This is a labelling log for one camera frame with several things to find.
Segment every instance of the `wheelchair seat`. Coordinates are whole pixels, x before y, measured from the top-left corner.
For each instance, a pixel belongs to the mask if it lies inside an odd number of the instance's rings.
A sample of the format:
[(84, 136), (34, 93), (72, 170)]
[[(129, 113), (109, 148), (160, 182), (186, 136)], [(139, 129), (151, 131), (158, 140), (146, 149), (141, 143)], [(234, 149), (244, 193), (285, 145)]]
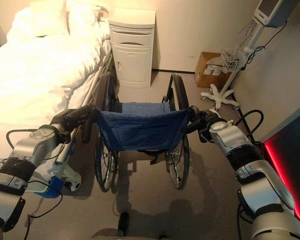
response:
[(170, 111), (169, 102), (116, 103), (113, 111), (98, 111), (97, 124), (110, 151), (169, 151), (184, 135), (190, 113)]

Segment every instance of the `cabinet door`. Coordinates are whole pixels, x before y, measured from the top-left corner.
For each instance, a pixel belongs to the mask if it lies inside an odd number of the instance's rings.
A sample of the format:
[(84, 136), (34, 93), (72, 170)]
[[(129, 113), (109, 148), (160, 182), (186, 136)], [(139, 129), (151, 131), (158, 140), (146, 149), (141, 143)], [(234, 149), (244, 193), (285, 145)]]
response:
[(122, 86), (150, 87), (150, 48), (128, 48), (114, 45), (113, 55), (117, 77)]

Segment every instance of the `baseboard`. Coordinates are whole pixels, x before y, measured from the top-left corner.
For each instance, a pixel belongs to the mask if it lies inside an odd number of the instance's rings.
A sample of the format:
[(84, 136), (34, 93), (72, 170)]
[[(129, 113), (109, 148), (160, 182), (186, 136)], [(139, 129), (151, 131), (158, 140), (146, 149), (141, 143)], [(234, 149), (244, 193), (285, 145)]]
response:
[(177, 73), (177, 74), (194, 74), (194, 71), (177, 71), (177, 70), (166, 70), (166, 69), (155, 69), (152, 68), (154, 72), (166, 72), (166, 73)]

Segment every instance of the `white pillow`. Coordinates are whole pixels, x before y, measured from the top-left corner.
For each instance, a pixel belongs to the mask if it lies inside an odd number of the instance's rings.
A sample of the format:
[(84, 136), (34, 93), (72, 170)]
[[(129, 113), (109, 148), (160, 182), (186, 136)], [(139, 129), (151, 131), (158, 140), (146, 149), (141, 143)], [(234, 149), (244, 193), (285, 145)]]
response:
[(69, 10), (70, 36), (79, 39), (96, 39), (96, 17), (89, 4), (74, 2)]
[(40, 0), (30, 3), (35, 37), (68, 35), (66, 0)]
[(18, 11), (12, 22), (12, 28), (6, 35), (6, 41), (26, 42), (34, 37), (32, 31), (32, 12), (30, 7)]

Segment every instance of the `black cable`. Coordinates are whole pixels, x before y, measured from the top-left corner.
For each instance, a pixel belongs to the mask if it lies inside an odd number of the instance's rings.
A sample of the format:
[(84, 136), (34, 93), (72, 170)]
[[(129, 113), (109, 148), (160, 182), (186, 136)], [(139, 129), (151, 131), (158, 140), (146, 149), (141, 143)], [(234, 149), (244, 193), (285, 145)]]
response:
[(238, 239), (242, 240), (242, 236), (241, 236), (241, 229), (240, 229), (240, 208), (241, 208), (241, 204), (239, 203), (238, 208), (236, 210), (236, 228), (238, 230)]
[(17, 132), (34, 132), (34, 131), (37, 131), (38, 129), (14, 129), (14, 130), (10, 130), (6, 133), (5, 135), (5, 138), (6, 138), (6, 141), (8, 142), (8, 144), (10, 145), (10, 147), (12, 149), (14, 149), (14, 145), (12, 144), (10, 138), (9, 138), (9, 135), (12, 134), (12, 133), (17, 133)]
[(265, 154), (265, 145), (260, 141), (252, 141), (254, 145), (258, 145), (260, 147), (260, 155), (263, 156)]
[[(11, 133), (18, 133), (18, 132), (35, 132), (35, 131), (37, 131), (38, 129), (32, 129), (32, 128), (30, 128), (30, 129), (14, 129), (14, 130), (10, 130), (10, 131), (8, 131), (7, 133), (6, 133), (6, 135), (5, 135), (5, 138), (6, 138), (6, 141), (8, 142), (8, 144), (10, 145), (10, 147), (12, 148), (12, 149), (15, 149), (15, 146), (12, 144), (12, 142), (11, 142), (11, 140), (10, 140), (10, 138), (9, 138), (9, 135), (11, 134)], [(52, 156), (52, 157), (49, 157), (49, 158), (45, 158), (45, 159), (43, 159), (43, 160), (50, 160), (50, 159), (54, 159), (54, 158), (56, 158), (56, 157), (58, 157), (61, 153), (62, 153), (62, 151), (64, 150), (64, 148), (65, 148), (65, 145), (63, 144), (63, 146), (61, 147), (61, 149), (60, 149), (60, 152), (57, 154), (57, 155), (55, 155), (55, 156)]]
[(265, 47), (271, 42), (272, 39), (274, 39), (275, 36), (277, 36), (287, 25), (288, 20), (285, 20), (285, 23), (283, 25), (283, 27), (275, 34), (272, 36), (272, 38), (270, 38), (270, 40), (264, 45)]
[(35, 182), (43, 184), (43, 185), (47, 186), (48, 188), (51, 188), (51, 189), (55, 190), (56, 192), (58, 192), (60, 194), (61, 198), (60, 198), (59, 202), (53, 208), (51, 208), (50, 210), (46, 211), (45, 213), (42, 213), (42, 214), (40, 214), (38, 216), (33, 216), (33, 215), (30, 215), (30, 214), (27, 215), (27, 228), (26, 228), (26, 233), (24, 235), (24, 239), (23, 240), (27, 240), (27, 237), (28, 237), (28, 234), (29, 234), (29, 230), (30, 230), (30, 218), (32, 218), (32, 219), (38, 219), (38, 218), (41, 218), (42, 216), (50, 213), (53, 209), (55, 209), (61, 203), (62, 199), (64, 198), (64, 196), (62, 195), (62, 193), (59, 190), (55, 189), (52, 186), (49, 186), (45, 182), (38, 181), (38, 180), (33, 180), (33, 181), (29, 181), (28, 184), (35, 183)]
[(283, 27), (282, 27), (279, 31), (277, 31), (277, 32), (270, 38), (270, 40), (269, 40), (265, 45), (258, 46), (258, 47), (257, 47), (257, 48), (249, 55), (249, 57), (248, 57), (248, 59), (247, 59), (245, 65), (241, 68), (241, 71), (244, 71), (244, 70), (246, 69), (246, 66), (252, 62), (252, 60), (253, 60), (254, 57), (256, 56), (256, 53), (257, 53), (257, 52), (261, 51), (262, 49), (266, 49), (266, 46), (271, 42), (271, 40), (274, 39), (274, 37), (277, 36), (277, 35), (285, 28), (285, 26), (287, 25), (287, 22), (288, 22), (288, 20), (285, 21)]
[(54, 158), (58, 157), (62, 153), (62, 151), (65, 149), (65, 146), (66, 146), (65, 144), (62, 145), (62, 147), (57, 155), (49, 157), (49, 158), (45, 158), (43, 160), (50, 160), (50, 159), (54, 159)]
[(252, 129), (250, 132), (248, 132), (247, 137), (251, 136), (262, 124), (262, 122), (264, 121), (264, 113), (258, 109), (254, 109), (251, 111), (248, 111), (246, 114), (244, 114), (242, 117), (240, 117), (240, 119), (234, 124), (236, 126), (238, 126), (238, 124), (246, 118), (246, 116), (252, 114), (252, 113), (259, 113), (260, 114), (260, 120), (258, 122), (258, 124), (254, 127), (254, 129)]
[(253, 221), (251, 221), (251, 220), (245, 218), (244, 216), (242, 216), (242, 213), (243, 213), (244, 211), (245, 211), (244, 209), (240, 210), (239, 217), (240, 217), (243, 221), (245, 221), (246, 223), (252, 224)]

